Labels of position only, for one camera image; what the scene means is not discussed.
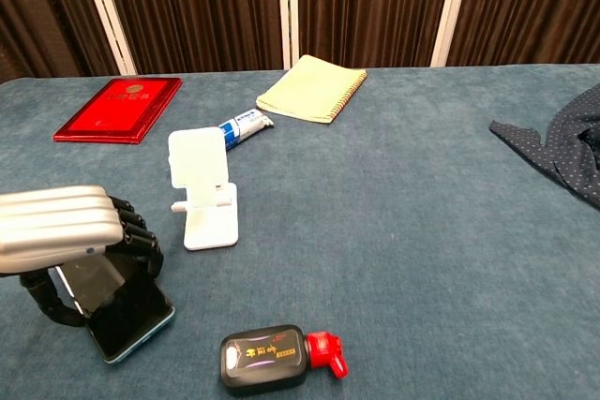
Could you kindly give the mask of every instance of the bottle label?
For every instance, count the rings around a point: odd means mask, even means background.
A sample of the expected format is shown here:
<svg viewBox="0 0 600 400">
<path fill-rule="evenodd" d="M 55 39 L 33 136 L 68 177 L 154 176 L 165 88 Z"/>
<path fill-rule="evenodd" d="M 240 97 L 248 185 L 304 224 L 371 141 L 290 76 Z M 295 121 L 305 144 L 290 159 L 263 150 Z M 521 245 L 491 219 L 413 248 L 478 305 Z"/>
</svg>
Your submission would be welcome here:
<svg viewBox="0 0 600 400">
<path fill-rule="evenodd" d="M 226 366 L 228 370 L 235 370 L 273 364 L 299 365 L 302 362 L 302 345 L 304 344 L 298 333 L 293 330 L 248 339 L 233 339 L 226 344 Z"/>
</svg>

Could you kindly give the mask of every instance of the smartphone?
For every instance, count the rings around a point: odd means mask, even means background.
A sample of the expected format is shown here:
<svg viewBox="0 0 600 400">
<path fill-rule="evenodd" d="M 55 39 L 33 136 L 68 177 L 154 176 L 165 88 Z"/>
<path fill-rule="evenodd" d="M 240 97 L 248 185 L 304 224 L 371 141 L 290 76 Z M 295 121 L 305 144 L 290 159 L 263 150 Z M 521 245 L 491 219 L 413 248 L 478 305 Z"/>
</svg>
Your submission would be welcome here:
<svg viewBox="0 0 600 400">
<path fill-rule="evenodd" d="M 98 254 L 56 267 L 106 363 L 123 361 L 175 308 L 135 257 Z"/>
</svg>

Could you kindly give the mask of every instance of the robotic hand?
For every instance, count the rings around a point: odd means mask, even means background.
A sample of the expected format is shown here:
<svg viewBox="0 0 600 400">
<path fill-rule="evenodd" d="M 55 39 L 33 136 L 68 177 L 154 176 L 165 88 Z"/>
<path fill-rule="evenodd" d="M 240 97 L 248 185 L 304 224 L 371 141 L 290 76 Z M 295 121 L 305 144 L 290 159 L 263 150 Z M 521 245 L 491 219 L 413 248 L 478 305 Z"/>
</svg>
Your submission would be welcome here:
<svg viewBox="0 0 600 400">
<path fill-rule="evenodd" d="M 65 306 L 48 269 L 101 253 L 139 257 L 154 277 L 163 255 L 157 237 L 128 201 L 100 186 L 69 186 L 0 195 L 0 276 L 18 275 L 53 321 L 81 327 L 83 316 Z"/>
</svg>

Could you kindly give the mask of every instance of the yellow notebook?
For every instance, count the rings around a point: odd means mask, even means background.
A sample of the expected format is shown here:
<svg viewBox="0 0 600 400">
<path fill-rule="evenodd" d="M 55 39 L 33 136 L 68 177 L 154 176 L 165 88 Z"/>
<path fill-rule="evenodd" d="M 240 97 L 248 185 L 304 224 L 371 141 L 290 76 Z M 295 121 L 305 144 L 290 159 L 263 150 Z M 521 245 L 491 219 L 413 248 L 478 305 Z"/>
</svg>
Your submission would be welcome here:
<svg viewBox="0 0 600 400">
<path fill-rule="evenodd" d="M 303 55 L 257 97 L 256 105 L 277 114 L 330 124 L 366 77 L 364 69 L 347 69 Z"/>
</svg>

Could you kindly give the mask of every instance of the blue tabletop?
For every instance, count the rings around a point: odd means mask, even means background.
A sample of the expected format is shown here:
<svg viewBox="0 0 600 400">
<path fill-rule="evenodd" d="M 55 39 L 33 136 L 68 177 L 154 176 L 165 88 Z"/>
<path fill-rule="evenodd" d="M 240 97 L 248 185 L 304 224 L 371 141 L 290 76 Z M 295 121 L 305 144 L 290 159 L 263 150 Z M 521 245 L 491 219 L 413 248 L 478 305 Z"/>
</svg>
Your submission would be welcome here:
<svg viewBox="0 0 600 400">
<path fill-rule="evenodd" d="M 275 122 L 228 152 L 239 242 L 188 252 L 170 206 L 167 139 L 253 108 L 280 71 L 182 75 L 140 145 L 52 134 L 107 78 L 0 86 L 0 192 L 102 185 L 131 201 L 165 254 L 174 322 L 124 362 L 59 326 L 0 278 L 0 397 L 230 398 L 227 334 L 292 323 L 342 337 L 326 369 L 270 399 L 597 399 L 600 212 L 488 131 L 538 129 L 600 82 L 600 66 L 379 68 L 336 121 Z"/>
</svg>

